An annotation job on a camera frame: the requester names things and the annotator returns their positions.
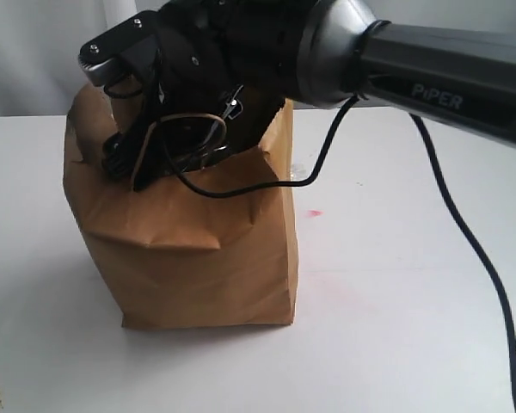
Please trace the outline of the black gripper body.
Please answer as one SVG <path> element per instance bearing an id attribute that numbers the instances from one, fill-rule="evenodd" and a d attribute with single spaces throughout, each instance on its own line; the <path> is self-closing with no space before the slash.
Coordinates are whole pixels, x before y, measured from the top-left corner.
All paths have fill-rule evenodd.
<path id="1" fill-rule="evenodd" d="M 227 28 L 238 1 L 168 1 L 157 11 L 160 85 L 172 112 L 238 116 L 243 86 L 230 68 Z"/>

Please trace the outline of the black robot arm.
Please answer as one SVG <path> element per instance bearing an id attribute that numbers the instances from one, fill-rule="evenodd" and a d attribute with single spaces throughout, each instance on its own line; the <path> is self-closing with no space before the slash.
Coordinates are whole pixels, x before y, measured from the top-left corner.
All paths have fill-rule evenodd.
<path id="1" fill-rule="evenodd" d="M 348 111 L 376 98 L 516 149 L 516 34 L 400 25 L 361 1 L 169 1 L 84 44 L 78 62 L 113 99 L 141 97 L 103 146 L 114 180 L 144 189 L 246 149 L 285 99 Z"/>

